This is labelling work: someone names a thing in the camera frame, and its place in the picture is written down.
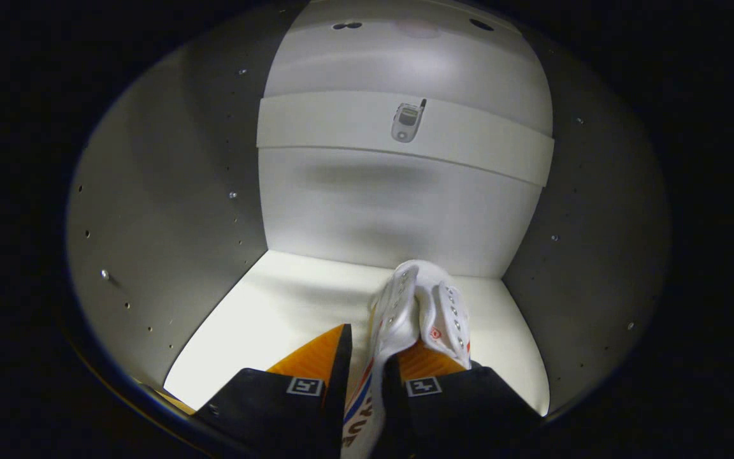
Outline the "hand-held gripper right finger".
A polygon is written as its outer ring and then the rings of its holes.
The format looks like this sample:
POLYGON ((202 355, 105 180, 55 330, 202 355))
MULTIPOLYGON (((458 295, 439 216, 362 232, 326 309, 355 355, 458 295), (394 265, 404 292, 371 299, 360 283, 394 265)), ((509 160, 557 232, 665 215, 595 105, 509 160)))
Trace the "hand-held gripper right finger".
POLYGON ((542 417, 492 368, 416 342, 384 376, 382 458, 512 458, 542 417))

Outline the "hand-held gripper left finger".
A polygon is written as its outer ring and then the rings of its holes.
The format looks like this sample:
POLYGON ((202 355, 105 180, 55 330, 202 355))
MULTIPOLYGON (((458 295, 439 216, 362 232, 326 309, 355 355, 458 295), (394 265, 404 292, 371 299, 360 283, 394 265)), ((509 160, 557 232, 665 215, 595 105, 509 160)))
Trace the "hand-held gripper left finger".
POLYGON ((221 457, 338 458, 352 330, 344 324, 297 349, 277 371, 244 368, 196 412, 221 457))

